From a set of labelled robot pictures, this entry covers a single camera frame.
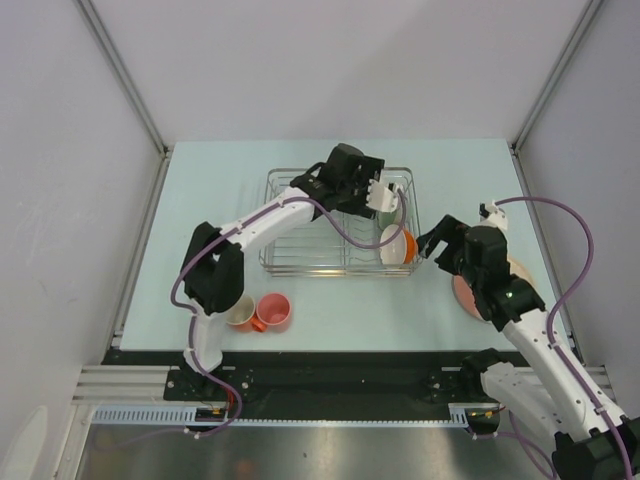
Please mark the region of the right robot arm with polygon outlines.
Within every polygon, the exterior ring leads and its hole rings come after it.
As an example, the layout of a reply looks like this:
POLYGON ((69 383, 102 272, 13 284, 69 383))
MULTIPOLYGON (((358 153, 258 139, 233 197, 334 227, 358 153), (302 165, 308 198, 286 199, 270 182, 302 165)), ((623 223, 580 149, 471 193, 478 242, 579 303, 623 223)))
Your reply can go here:
POLYGON ((512 273, 498 211, 469 226, 446 215, 417 240, 421 257, 446 246, 435 262, 471 289, 482 319, 526 360, 540 381, 534 387, 494 349, 465 364, 463 393, 507 407, 540 438, 554 441, 552 465, 562 479, 631 479, 639 472, 639 422, 628 417, 590 377, 556 333, 535 288, 512 273))

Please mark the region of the white and orange bowl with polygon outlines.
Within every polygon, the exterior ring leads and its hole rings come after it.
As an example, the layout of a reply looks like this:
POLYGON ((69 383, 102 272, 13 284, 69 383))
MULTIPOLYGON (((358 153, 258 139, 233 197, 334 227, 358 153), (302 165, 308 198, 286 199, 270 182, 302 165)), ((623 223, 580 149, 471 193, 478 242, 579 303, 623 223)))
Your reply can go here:
POLYGON ((415 238, 409 230, 403 228, 393 241, 379 249, 379 256, 383 265, 409 264, 414 260, 417 250, 415 238))

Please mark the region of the pink and cream plate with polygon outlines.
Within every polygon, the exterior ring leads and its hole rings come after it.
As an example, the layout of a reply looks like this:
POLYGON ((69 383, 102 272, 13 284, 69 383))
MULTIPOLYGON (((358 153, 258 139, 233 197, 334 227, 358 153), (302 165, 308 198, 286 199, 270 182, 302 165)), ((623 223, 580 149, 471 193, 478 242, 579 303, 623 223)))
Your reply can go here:
MULTIPOLYGON (((518 277, 529 282, 533 287, 536 286, 536 282, 531 275, 530 271, 515 257, 508 255, 507 260, 510 266, 510 273, 515 274, 518 277)), ((476 308, 475 300, 472 294, 471 288, 465 283, 461 276, 454 276, 452 279, 452 291, 457 303, 461 308, 469 314, 471 317, 482 321, 483 318, 476 308)))

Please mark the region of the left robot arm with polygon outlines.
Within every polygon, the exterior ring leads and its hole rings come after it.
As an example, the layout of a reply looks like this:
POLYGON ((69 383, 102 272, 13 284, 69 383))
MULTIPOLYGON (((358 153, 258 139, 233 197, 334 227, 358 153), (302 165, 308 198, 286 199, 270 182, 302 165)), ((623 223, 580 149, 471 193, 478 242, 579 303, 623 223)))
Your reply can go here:
POLYGON ((247 254, 321 216, 348 243, 365 249, 367 246, 350 238, 330 213, 373 218, 381 207, 375 189, 380 186, 384 166, 383 159, 340 143, 326 161, 294 177, 281 194, 253 213, 222 227, 203 222, 194 229, 170 302, 191 313, 184 350, 191 370, 185 385, 197 398, 210 399, 219 388, 229 395, 237 393, 215 369, 222 363, 218 330, 245 291, 247 254))

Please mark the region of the green bowl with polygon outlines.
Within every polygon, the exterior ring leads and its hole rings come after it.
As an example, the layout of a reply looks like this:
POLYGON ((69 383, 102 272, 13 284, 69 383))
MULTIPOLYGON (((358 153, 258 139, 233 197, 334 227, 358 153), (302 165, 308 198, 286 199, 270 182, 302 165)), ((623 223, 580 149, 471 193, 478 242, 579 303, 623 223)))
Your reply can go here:
POLYGON ((400 225, 402 223, 403 213, 401 209, 393 212, 378 212, 376 216, 378 227, 385 230, 389 225, 400 225))

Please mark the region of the metal wire dish rack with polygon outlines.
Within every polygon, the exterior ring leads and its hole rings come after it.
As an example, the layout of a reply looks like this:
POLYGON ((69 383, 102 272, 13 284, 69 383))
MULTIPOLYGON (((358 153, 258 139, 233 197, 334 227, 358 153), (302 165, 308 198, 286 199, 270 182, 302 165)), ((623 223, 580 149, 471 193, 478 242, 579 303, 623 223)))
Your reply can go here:
MULTIPOLYGON (((294 177, 302 174, 301 168, 277 168, 269 171, 266 179, 265 201, 283 193, 294 177)), ((381 180, 402 185, 405 190, 407 217, 405 228, 414 237, 421 234, 415 182, 413 173, 406 167, 383 169, 381 180)), ((383 230, 373 219, 331 212, 341 229, 351 238, 363 244, 380 242, 383 230)), ((277 238, 259 252, 261 266, 273 276, 337 277, 354 275, 407 276, 411 275, 422 260, 415 256, 409 264, 383 265, 379 249, 358 249, 333 228, 325 216, 313 223, 297 227, 277 238)))

